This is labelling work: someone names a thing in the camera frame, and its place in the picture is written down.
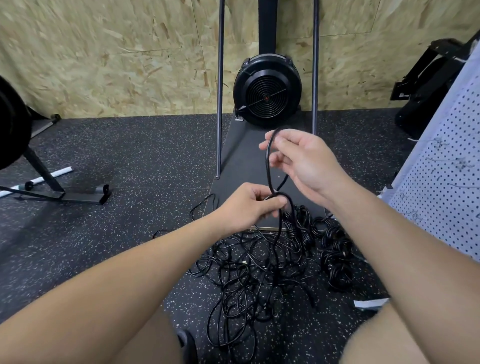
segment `leg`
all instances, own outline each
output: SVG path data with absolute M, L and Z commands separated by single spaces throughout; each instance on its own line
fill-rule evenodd
M 161 305 L 112 364 L 182 364 L 180 342 Z
M 387 303 L 348 340 L 341 364 L 428 364 L 395 308 Z

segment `osb wall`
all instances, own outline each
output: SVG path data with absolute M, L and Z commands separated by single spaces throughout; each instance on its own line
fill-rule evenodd
M 478 0 L 321 0 L 319 108 L 396 106 L 389 96 L 434 39 L 466 41 Z M 218 0 L 0 2 L 0 74 L 44 114 L 216 111 Z M 224 111 L 241 62 L 258 52 L 257 0 L 227 0 Z M 277 51 L 310 109 L 312 0 L 279 0 Z

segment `person's left hand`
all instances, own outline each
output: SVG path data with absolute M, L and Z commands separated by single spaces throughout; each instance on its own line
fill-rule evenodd
M 249 229 L 261 217 L 272 214 L 278 217 L 278 209 L 287 204 L 284 196 L 264 200 L 271 195 L 268 186 L 243 183 L 214 211 L 219 224 L 223 226 L 225 237 Z

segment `perforated panel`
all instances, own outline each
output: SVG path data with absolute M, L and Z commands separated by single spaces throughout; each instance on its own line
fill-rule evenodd
M 480 261 L 480 47 L 381 198 Z

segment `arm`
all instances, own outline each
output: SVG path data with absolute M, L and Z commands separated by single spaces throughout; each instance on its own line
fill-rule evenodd
M 0 325 L 0 363 L 104 363 L 142 328 L 214 242 L 279 209 L 266 186 L 244 183 L 213 213 L 110 258 Z
M 260 144 L 266 149 L 266 143 Z M 411 334 L 433 363 L 480 356 L 480 265 L 356 184 L 319 137 L 283 130 L 272 166 L 338 218 L 375 269 Z

